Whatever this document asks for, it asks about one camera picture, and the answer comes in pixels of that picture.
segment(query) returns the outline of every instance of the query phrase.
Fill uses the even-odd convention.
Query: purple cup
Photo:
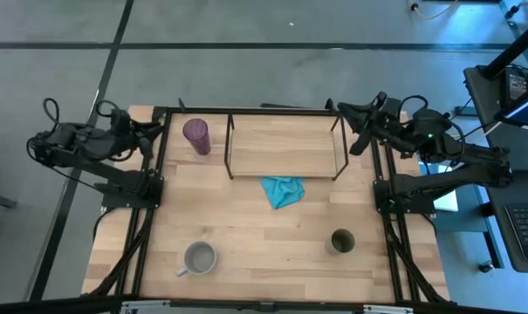
[[[205,123],[204,120],[189,120],[184,124],[182,133],[198,154],[209,154],[211,151],[211,144],[209,143],[209,129],[208,124]]]

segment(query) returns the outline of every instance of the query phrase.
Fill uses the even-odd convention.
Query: blue towel
[[[300,178],[264,177],[260,181],[274,209],[293,204],[305,196]]]

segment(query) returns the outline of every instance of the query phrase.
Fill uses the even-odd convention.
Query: concrete floor
[[[136,0],[123,41],[506,44],[514,39],[495,4],[460,3],[447,15],[423,21],[408,12],[406,3]],[[447,5],[420,4],[427,15]],[[112,42],[124,5],[125,0],[0,0],[0,42]],[[521,31],[527,28],[528,8],[513,21]],[[64,178],[30,160],[24,151],[29,137],[50,127],[41,101],[55,98],[62,120],[86,121],[108,52],[0,50],[0,195],[19,202],[14,209],[0,208],[0,303],[27,298],[64,182]],[[366,103],[382,90],[396,98],[421,94],[431,107],[450,111],[469,98],[463,86],[463,68],[487,64],[497,54],[129,50],[118,54],[106,97],[121,107],[176,106],[178,97],[187,106],[259,106],[271,102],[322,107],[330,97],[336,102]],[[525,65],[524,58],[516,62]],[[460,119],[459,123],[465,132],[478,125],[474,119]],[[78,188],[46,298],[79,294],[99,205],[98,193]],[[438,236],[452,299],[464,305],[528,311],[528,274],[515,272],[509,261],[505,269],[490,274],[473,271],[477,263],[488,259],[483,238],[478,236]]]

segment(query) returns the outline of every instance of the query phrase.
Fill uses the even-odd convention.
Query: wooden tabletop
[[[130,108],[132,117],[138,121],[150,121],[152,111],[152,106]],[[182,135],[183,124],[193,118],[204,119],[209,125],[209,155],[196,154]],[[253,126],[268,127],[266,136],[282,128],[304,136],[305,131],[310,135],[329,131],[333,124],[332,117],[235,115],[234,119],[235,131],[243,136],[240,147],[247,149],[257,145],[245,138]],[[304,198],[274,210],[257,177],[236,175],[230,180],[227,175],[223,164],[226,125],[224,114],[173,114],[163,169],[164,195],[154,215],[141,295],[214,300],[393,302],[386,240],[381,216],[374,206],[370,148],[361,156],[350,156],[349,166],[338,180],[305,179]],[[346,135],[350,146],[356,134],[351,133],[347,124]],[[336,126],[330,136],[333,160],[328,154],[316,163],[310,154],[302,154],[305,149],[322,150],[322,146],[314,146],[315,141],[292,148],[282,146],[281,140],[273,146],[268,139],[262,140],[265,145],[257,149],[269,147],[267,153],[276,149],[279,155],[266,157],[246,151],[244,156],[252,155],[253,159],[239,161],[243,155],[233,154],[231,167],[234,172],[234,166],[241,164],[241,168],[252,168],[257,173],[261,169],[272,171],[273,165],[285,169],[288,162],[296,168],[323,167],[331,172],[332,164],[328,161],[334,161],[335,167],[343,163],[340,128]],[[381,152],[387,176],[383,149]],[[278,158],[281,155],[288,161],[281,162]],[[117,166],[134,169],[140,164],[141,155],[135,154]],[[401,160],[395,154],[395,164],[399,173],[420,175],[416,159]],[[120,258],[129,217],[129,209],[117,209],[100,223],[84,292],[96,288]],[[415,263],[438,293],[448,297],[434,230],[420,215],[406,218]],[[325,250],[325,240],[341,228],[354,234],[355,248],[331,256]],[[183,265],[185,249],[196,240],[208,241],[216,247],[216,268],[203,276],[176,277],[175,272]],[[405,268],[401,261],[399,264],[404,296],[409,297]],[[135,260],[128,271],[125,291],[131,289],[134,265]]]

